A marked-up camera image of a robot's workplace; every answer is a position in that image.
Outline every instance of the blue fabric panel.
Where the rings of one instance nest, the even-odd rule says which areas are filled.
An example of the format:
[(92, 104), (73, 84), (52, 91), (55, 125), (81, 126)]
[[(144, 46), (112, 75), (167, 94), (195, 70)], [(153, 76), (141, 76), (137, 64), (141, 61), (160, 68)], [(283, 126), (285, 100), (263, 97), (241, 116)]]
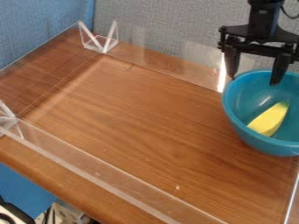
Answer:
[(0, 70), (79, 20), (91, 27), (93, 0), (0, 0)]
[(2, 164), (0, 164), (0, 195), (32, 218), (36, 218), (56, 200), (53, 195)]

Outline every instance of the teal bowl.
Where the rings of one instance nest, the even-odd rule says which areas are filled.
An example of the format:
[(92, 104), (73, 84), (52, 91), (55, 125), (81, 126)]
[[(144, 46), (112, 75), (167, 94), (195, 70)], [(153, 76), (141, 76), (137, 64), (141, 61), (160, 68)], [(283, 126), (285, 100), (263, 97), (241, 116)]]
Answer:
[[(293, 157), (299, 155), (299, 75), (287, 72), (275, 86), (268, 85), (269, 78), (268, 70), (243, 73), (225, 86), (221, 103), (240, 139), (265, 154)], [(289, 109), (277, 132), (267, 137), (247, 125), (280, 101), (289, 102)]]

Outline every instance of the robotic arm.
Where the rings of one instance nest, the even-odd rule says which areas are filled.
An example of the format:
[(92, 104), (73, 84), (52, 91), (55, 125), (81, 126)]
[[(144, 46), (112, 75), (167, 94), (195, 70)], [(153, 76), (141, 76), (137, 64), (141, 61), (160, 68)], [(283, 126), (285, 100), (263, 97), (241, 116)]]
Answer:
[[(248, 24), (219, 28), (219, 49), (224, 52), (228, 76), (232, 79), (239, 70), (241, 53), (275, 58), (269, 81), (269, 85), (275, 85), (280, 83), (289, 64), (299, 61), (299, 36), (283, 30), (277, 25), (280, 9), (287, 15), (283, 8), (285, 0), (247, 1), (251, 5)], [(264, 45), (275, 42), (281, 45)]]

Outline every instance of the wooden table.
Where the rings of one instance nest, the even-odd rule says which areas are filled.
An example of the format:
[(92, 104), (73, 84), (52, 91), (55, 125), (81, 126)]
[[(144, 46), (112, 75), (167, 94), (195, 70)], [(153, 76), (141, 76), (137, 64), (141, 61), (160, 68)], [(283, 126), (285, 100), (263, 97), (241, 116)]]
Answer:
[[(297, 158), (239, 140), (220, 94), (205, 88), (217, 71), (127, 43), (111, 54), (84, 50), (68, 31), (0, 73), (0, 99), (24, 121), (227, 223), (283, 223)], [(0, 159), (103, 223), (161, 223), (6, 136)]]

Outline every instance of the yellow sponge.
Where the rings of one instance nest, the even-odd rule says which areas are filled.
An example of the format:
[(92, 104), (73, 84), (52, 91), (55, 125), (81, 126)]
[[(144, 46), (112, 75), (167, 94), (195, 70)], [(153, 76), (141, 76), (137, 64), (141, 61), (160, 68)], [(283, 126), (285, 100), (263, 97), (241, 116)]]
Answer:
[(253, 121), (247, 125), (259, 134), (271, 137), (285, 119), (285, 113), (289, 103), (280, 101), (263, 114), (260, 114)]

